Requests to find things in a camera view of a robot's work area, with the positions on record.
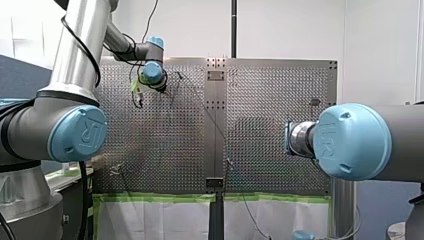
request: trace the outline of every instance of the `white cloth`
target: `white cloth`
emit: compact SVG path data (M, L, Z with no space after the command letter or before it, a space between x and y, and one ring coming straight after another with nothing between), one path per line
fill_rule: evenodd
M208 240L209 202L101 203L99 240Z
M327 236L328 203L259 200L247 202L259 229L272 240L291 240L296 230ZM266 240L243 201L224 203L225 240Z

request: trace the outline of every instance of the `stainless steel panel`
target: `stainless steel panel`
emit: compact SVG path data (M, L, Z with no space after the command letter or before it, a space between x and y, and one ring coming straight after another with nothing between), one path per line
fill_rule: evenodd
M95 192L204 192L206 60L168 59L164 66L167 94L145 93L143 108L137 109L129 90L130 66L103 59L97 96L109 130L97 157Z
M226 190L328 195L329 179L310 160L284 154L284 123L316 120L335 103L336 62L228 59L225 65L224 163L234 166L225 174ZM320 104L312 106L316 98Z
M145 94L143 109L131 103L130 66L103 61L97 95L110 124L96 192L197 193L227 175L227 191L329 194L309 160L283 154L283 136L287 120L316 120L335 103L336 62L219 60L167 59L169 94ZM208 79L220 70L223 80Z

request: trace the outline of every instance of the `wire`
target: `wire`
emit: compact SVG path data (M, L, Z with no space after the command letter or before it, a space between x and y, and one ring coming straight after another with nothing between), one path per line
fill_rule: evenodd
M85 239L85 230L87 229L87 218L88 218L88 177L87 169L84 161L78 162L81 171L82 181L82 215L81 225L78 232L78 240Z
M181 72L176 72L180 78L180 80L182 80L183 78L187 79L192 85L194 85L193 81L191 81L190 78L188 77L184 77L184 75ZM188 89L190 89L190 91L198 98L198 102L202 105L203 109L205 110L206 114L209 116L210 120L213 122L215 128L218 130L219 134L221 135L221 137L224 139L224 144L227 145L227 139L225 138L224 132L221 130L221 128L218 126L218 124L216 123L215 119L212 118L212 115L209 113L208 109L206 108L205 104L203 103L203 100L197 95L197 93L188 86ZM227 159L227 171L225 174L227 174L229 171L228 167L231 167L232 169L236 170L236 172L241 176L240 172L234 167L234 165L231 163L230 160ZM227 177L226 179L224 179L224 187L223 187L223 193L225 194L225 190L226 190L226 183L227 183ZM250 211L249 205L247 204L246 198L244 196L244 193L241 192L242 197L243 197L243 202L246 206L247 212L249 213L250 219L252 220L253 224L255 225L256 231L258 231L265 239L268 240L272 240L271 236L267 236L266 234L264 234L264 232L259 228L259 225L257 224L255 218L252 215L252 212Z
M7 237L9 240L16 240L15 234L13 233L12 229L10 228L9 224L7 223L6 219L4 219L3 214L0 212L0 223L3 227L4 231L7 234Z
M155 2L155 6L153 7L152 12L150 13L149 19L147 20L147 27L146 27L146 31L144 32L143 38L141 39L141 42L144 42L144 39L147 36L147 33L149 32L149 28L150 28L150 20L152 20L153 14L155 14L156 11L156 7L158 6L159 0L156 0Z
M88 47L84 44L84 42L75 34L74 30L72 30L69 27L68 23L65 20L65 16L63 16L62 19L61 19L62 24L69 31L69 33L75 38L75 40L77 40L77 42L78 42L78 44L80 46L81 51L88 57L88 59L90 60L91 64L93 64L94 71L96 72L96 75L97 75L97 80L96 80L95 87L98 87L99 84L100 84L100 81L101 81L99 64L97 64L97 61L94 58L93 54L91 54L90 49L88 49Z
M128 65L131 65L131 66L143 66L143 64L139 64L138 63L139 60L138 60L137 54L135 52L135 50L137 48L137 43L135 42L135 40L131 36L129 36L129 35L125 34L125 33L123 33L122 35L124 35L125 37L129 38L131 40L131 42L132 42L132 47L131 47L131 45L128 45L128 48L127 48L127 50L125 52L113 51L105 43L103 43L103 47L106 48L106 50L108 50L109 52L113 53L117 58L119 58L120 61L125 62ZM134 59L136 60L136 63L130 63L129 61L123 59L120 56L121 54L130 54L130 53L132 53L134 55Z

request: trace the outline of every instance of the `green tape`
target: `green tape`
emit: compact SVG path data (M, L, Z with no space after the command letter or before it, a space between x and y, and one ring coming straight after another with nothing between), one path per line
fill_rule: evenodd
M157 193L109 193L93 194L100 202L160 202L160 203L201 203L215 201L213 194L157 194Z
M275 194L275 193L226 193L224 201L227 202L240 202L240 201L260 201L272 200L281 202L302 202L302 203L322 203L328 204L330 202L329 196L300 196L290 194Z

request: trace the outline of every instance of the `metal bracket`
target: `metal bracket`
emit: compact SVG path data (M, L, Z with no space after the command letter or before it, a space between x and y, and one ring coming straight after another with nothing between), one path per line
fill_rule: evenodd
M208 71L208 81L224 81L224 71Z
M321 100L319 100L319 98L312 98L309 105L316 107L316 106L319 106L320 103L321 103Z
M223 178L206 178L207 188L222 188L224 186Z

